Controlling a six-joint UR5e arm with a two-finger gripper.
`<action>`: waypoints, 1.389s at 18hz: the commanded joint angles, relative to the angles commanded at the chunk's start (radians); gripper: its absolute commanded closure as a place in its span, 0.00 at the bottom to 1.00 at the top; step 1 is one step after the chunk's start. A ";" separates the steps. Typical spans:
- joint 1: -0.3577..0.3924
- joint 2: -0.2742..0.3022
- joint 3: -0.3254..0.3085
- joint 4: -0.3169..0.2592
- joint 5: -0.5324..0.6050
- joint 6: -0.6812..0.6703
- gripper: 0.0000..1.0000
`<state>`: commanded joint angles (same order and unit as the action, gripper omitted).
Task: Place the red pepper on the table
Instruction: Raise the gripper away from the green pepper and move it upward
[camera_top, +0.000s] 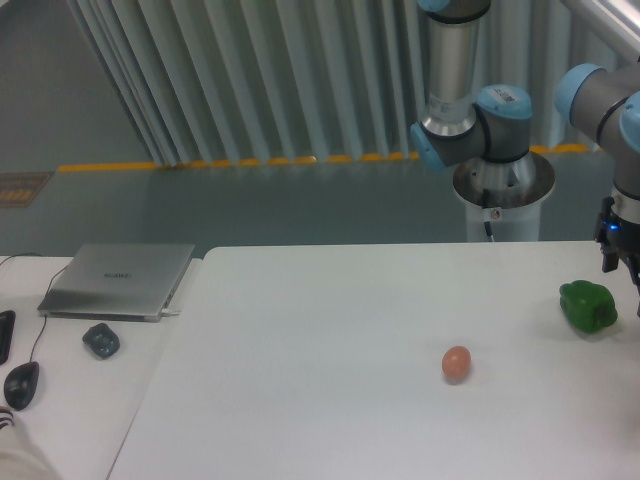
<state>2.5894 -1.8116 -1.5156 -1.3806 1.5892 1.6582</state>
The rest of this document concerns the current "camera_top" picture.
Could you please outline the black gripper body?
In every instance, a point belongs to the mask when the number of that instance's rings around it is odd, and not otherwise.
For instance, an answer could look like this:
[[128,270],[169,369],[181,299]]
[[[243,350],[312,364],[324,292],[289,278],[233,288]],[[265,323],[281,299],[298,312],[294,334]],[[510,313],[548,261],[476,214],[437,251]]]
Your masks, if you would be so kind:
[[618,263],[630,264],[631,259],[639,260],[639,225],[627,221],[614,212],[615,200],[605,197],[594,229],[594,241],[602,247],[614,247],[618,253]]

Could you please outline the cream sleeve forearm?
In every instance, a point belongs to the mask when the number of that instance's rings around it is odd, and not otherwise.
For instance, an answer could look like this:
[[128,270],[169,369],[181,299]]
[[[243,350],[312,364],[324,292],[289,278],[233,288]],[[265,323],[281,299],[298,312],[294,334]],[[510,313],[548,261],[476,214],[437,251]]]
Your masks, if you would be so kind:
[[1,478],[57,479],[34,448],[20,438],[14,415],[4,406],[1,407]]

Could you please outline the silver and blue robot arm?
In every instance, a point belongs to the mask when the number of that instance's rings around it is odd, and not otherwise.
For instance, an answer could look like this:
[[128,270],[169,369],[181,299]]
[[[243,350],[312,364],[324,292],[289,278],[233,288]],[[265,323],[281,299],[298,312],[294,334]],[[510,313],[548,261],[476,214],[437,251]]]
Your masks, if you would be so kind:
[[[539,234],[542,202],[551,193],[551,164],[530,149],[532,102],[518,87],[472,87],[478,29],[486,1],[423,1],[430,20],[428,99],[410,134],[429,168],[454,168],[453,188],[466,209],[471,241],[524,241]],[[639,275],[639,66],[610,72],[585,63],[560,80],[561,117],[615,162],[594,239],[610,272]]]

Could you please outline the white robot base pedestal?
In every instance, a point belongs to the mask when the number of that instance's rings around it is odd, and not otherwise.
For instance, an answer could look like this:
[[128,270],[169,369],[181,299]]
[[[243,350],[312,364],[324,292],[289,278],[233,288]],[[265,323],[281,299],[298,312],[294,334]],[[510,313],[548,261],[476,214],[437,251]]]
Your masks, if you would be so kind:
[[555,180],[551,163],[533,152],[504,164],[481,158],[459,164],[453,188],[465,207],[466,240],[537,241],[542,205]]

